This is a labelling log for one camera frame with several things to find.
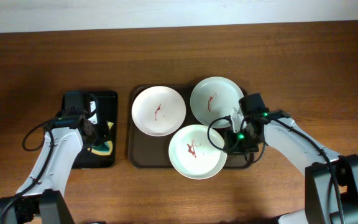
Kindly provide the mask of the green and yellow sponge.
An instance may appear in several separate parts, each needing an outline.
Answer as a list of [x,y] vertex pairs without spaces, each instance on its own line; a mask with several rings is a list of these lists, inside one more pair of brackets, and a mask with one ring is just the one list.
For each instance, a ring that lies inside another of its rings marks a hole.
[[114,126],[114,123],[108,121],[107,128],[102,128],[98,133],[96,142],[86,150],[89,154],[95,154],[97,156],[110,156],[114,148],[112,137],[111,137],[111,128]]

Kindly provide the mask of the pale green plate front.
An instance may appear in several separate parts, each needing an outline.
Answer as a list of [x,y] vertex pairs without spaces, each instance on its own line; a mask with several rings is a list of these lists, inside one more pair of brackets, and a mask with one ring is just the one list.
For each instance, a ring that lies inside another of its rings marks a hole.
[[201,124],[185,126],[170,140],[168,156],[181,175],[195,180],[208,179],[224,167],[227,154],[224,139],[214,129]]

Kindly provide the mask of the white plate with pinkish tint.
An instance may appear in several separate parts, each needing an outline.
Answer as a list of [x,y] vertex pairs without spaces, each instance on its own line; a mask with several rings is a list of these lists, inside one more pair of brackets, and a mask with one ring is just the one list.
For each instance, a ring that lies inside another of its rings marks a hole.
[[166,136],[175,132],[186,117],[183,97],[167,86],[153,86],[141,91],[131,109],[135,126],[149,136]]

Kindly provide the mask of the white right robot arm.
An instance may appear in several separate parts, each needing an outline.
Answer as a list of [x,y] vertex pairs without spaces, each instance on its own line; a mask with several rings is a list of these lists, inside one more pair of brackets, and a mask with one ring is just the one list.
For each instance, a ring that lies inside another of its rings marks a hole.
[[304,132],[282,110],[270,111],[260,94],[239,100],[244,119],[224,134],[224,152],[243,154],[249,163],[258,145],[283,154],[305,177],[305,207],[276,223],[358,223],[358,155],[342,156]]

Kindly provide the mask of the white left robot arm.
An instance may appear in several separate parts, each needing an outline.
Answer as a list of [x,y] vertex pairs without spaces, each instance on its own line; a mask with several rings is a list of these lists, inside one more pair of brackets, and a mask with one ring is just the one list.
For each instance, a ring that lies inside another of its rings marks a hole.
[[39,126],[39,157],[11,197],[0,198],[0,223],[73,223],[64,201],[72,169],[108,168],[115,163],[115,91],[68,91],[60,111]]

